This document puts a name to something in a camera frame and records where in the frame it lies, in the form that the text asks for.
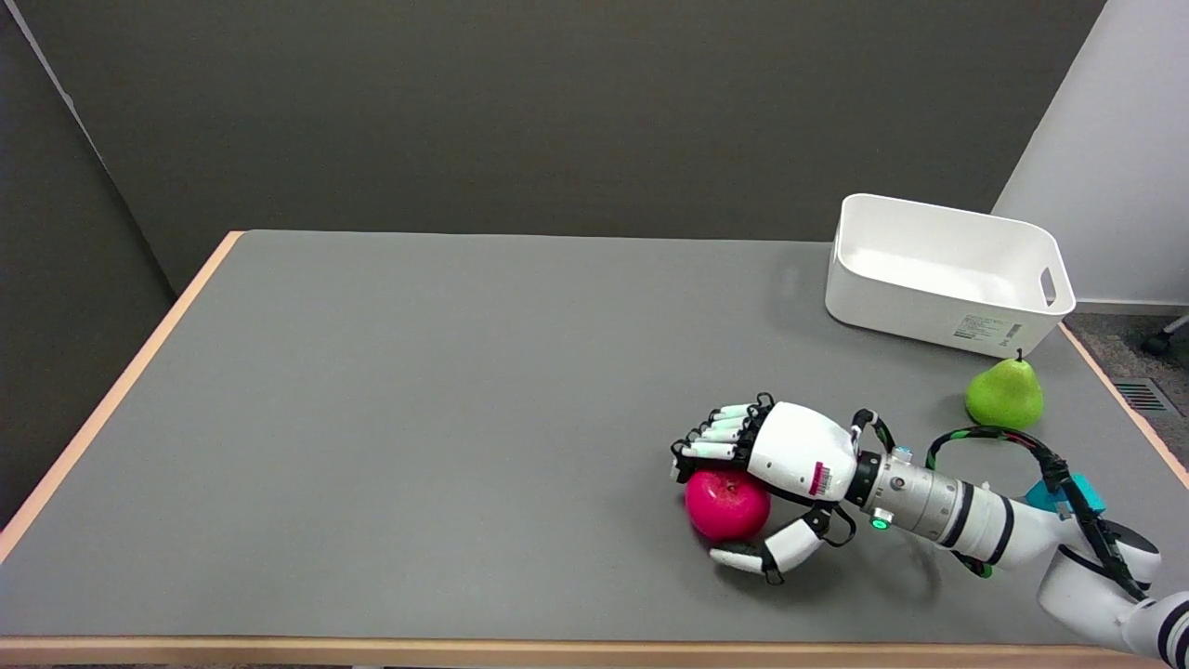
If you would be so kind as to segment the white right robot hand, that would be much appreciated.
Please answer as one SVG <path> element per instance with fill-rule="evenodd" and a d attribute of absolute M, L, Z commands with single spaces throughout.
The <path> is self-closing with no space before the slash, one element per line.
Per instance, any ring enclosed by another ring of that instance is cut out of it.
<path fill-rule="evenodd" d="M 810 558 L 828 542 L 830 520 L 856 473 L 854 433 L 811 408 L 772 395 L 742 405 L 713 408 L 709 418 L 671 444 L 672 475 L 688 482 L 697 471 L 738 471 L 778 498 L 807 511 L 776 532 L 751 542 L 711 547 L 718 566 L 760 574 L 769 583 Z"/>

